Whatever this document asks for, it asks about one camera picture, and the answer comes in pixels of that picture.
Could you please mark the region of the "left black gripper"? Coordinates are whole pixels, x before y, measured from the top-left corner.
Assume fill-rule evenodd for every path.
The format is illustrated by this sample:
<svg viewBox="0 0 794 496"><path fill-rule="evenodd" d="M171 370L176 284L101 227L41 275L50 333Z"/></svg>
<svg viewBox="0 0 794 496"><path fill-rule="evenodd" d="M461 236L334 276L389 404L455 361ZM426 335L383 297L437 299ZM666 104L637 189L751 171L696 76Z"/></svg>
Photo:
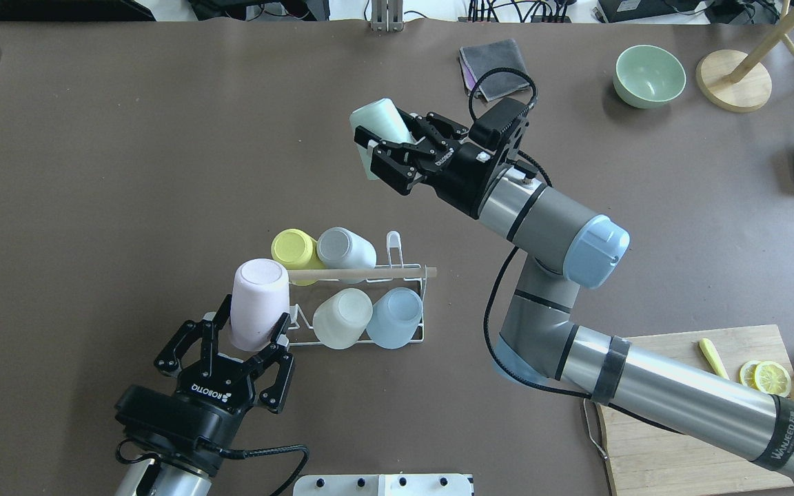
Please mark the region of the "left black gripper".
<svg viewBox="0 0 794 496"><path fill-rule="evenodd" d="M264 407L283 412L295 358L286 332L291 323L284 313L274 324L268 345L244 362L218 355L218 335L230 318L232 296L226 295L212 318L187 320L154 359L166 376L177 376L177 388L165 395L132 385L116 403L116 420L124 434L166 464L218 473L249 409ZM201 361L183 369L182 358L201 342ZM258 391L256 380L275 365L274 383Z"/></svg>

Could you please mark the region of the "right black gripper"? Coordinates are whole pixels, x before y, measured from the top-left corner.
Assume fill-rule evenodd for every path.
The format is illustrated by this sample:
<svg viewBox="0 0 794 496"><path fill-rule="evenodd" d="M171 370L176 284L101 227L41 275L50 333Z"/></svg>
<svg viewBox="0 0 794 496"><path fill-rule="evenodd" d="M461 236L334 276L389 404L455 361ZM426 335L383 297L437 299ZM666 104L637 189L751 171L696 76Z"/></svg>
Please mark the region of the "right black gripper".
<svg viewBox="0 0 794 496"><path fill-rule="evenodd" d="M437 156L434 148L424 146L425 138L440 147L466 138L469 127L435 112L419 115L398 109L398 113L409 129L412 142L423 138L418 145L387 141L365 127L356 127L355 142L365 145L371 154L371 172L395 192L406 196L425 177L421 161L432 161ZM501 173L517 165L520 141L526 129L527 116L520 115L502 132L493 150L483 149L470 139L454 145L453 153L438 172L426 176L425 184L450 206L479 219Z"/></svg>

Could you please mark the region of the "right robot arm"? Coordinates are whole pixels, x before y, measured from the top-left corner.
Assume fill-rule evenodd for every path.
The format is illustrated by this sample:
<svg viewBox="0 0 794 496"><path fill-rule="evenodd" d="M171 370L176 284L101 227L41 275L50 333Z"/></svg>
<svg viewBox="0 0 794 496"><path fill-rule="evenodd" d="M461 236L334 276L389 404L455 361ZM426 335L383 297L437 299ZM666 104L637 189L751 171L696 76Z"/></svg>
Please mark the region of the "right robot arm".
<svg viewBox="0 0 794 496"><path fill-rule="evenodd" d="M551 391L548 380L567 381L570 396L696 437L794 483L794 401L573 322L579 290L605 282L629 235L561 194L520 150L527 113L529 105L507 99L466 126L381 99L349 121L369 173L402 195L431 186L526 253L498 336L483 318L489 354L507 377L540 391Z"/></svg>

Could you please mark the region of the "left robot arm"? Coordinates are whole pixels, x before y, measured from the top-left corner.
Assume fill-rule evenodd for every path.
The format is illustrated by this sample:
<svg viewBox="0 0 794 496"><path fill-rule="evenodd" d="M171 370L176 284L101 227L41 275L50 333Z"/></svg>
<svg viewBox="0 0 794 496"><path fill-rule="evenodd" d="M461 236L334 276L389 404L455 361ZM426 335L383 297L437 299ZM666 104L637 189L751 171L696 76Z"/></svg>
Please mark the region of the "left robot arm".
<svg viewBox="0 0 794 496"><path fill-rule="evenodd" d="M231 444L246 413L263 407L283 411L295 369L289 352L290 313L283 313L263 336L263 348L245 360L218 351L218 333L230 318L232 298L199 322L187 320L154 359L160 373L176 380L165 395L144 386L130 386L116 403L116 420L124 442L142 450L134 459L116 452L128 466L119 495L205 495L225 459L302 453L296 470L275 494L298 477L309 459L303 445L233 449Z"/></svg>

